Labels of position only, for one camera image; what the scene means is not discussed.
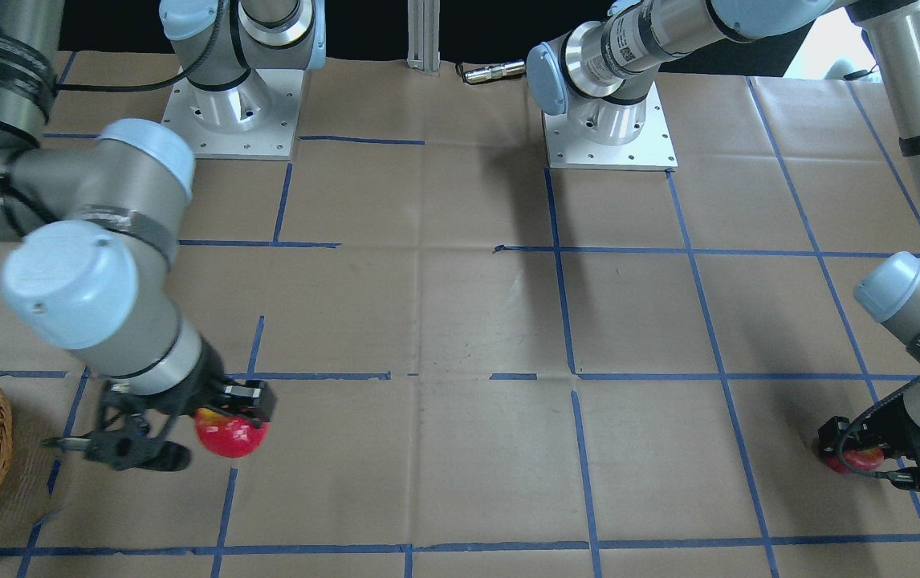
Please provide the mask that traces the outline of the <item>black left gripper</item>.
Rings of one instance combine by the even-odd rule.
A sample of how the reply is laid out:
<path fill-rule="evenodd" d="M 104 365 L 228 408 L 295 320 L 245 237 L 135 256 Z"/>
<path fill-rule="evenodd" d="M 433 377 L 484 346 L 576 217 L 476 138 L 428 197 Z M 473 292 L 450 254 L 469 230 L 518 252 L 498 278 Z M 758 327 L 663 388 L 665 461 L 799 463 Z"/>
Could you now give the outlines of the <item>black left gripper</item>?
<path fill-rule="evenodd" d="M 891 458 L 920 457 L 920 428 L 911 420 L 903 398 L 891 402 L 882 400 L 864 424 L 854 425 L 849 418 L 829 418 L 819 428 L 819 458 L 827 460 L 846 451 L 870 450 L 870 434 L 885 444 Z"/>

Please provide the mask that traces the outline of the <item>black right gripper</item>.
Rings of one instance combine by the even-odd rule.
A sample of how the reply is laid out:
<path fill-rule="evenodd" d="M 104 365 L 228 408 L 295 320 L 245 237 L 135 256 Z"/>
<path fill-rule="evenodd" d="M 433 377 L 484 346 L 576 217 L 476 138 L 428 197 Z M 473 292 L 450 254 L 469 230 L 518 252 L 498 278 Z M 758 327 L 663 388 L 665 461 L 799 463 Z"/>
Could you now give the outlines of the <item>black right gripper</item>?
<path fill-rule="evenodd" d="M 268 381 L 229 381 L 224 362 L 203 337 L 177 338 L 151 367 L 105 378 L 103 425 L 156 410 L 163 416 L 192 416 L 208 407 L 251 425 L 270 423 L 277 397 Z"/>

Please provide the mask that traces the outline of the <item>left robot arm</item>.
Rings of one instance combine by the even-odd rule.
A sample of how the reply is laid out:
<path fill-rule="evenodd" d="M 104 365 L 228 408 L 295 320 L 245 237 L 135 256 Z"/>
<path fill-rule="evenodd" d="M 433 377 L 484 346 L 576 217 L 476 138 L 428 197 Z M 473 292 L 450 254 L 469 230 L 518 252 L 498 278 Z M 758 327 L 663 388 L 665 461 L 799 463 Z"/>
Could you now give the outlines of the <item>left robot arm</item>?
<path fill-rule="evenodd" d="M 527 83 L 540 109 L 585 124 L 604 145 L 633 141 L 656 73 L 707 45 L 754 41 L 796 31 L 833 10 L 834 1 L 619 1 L 602 21 L 538 44 L 527 54 Z M 920 207 L 920 1 L 845 1 L 868 39 L 899 134 L 899 150 L 918 186 Z M 624 121 L 605 134 L 607 121 Z M 855 289 L 856 300 L 920 363 L 920 258 L 897 253 Z M 864 421 L 860 449 L 920 458 L 920 381 Z"/>

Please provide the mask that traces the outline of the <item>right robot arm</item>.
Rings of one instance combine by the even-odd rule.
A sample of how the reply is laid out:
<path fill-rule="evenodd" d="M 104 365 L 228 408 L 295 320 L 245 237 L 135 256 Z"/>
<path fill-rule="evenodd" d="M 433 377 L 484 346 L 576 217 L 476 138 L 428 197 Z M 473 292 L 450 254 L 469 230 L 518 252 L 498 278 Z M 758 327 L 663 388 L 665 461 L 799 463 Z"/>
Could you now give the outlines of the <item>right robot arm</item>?
<path fill-rule="evenodd" d="M 0 242 L 17 249 L 2 299 L 42 340 L 116 388 L 124 413 L 210 409 L 266 421 L 263 383 L 226 376 L 219 355 L 165 294 L 192 200 L 198 154 L 282 157 L 295 138 L 301 79 L 324 65 L 321 1 L 163 1 L 174 77 L 138 85 L 61 83 L 63 1 L 0 1 Z M 81 150 L 39 143 L 60 92 L 176 88 L 175 121 L 127 118 Z"/>

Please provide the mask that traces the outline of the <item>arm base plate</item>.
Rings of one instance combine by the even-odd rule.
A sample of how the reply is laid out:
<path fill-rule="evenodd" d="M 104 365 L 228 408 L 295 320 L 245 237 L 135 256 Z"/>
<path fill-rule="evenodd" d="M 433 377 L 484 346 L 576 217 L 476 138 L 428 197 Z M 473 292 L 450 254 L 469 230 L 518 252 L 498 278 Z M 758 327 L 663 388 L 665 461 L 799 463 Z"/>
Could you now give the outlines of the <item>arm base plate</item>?
<path fill-rule="evenodd" d="M 203 91 L 177 82 L 162 124 L 199 160 L 290 161 L 307 73 L 261 69 L 237 87 Z"/>
<path fill-rule="evenodd" d="M 570 99 L 565 114 L 542 113 L 549 167 L 670 171 L 679 167 L 661 97 L 654 84 L 646 99 L 618 105 Z"/>

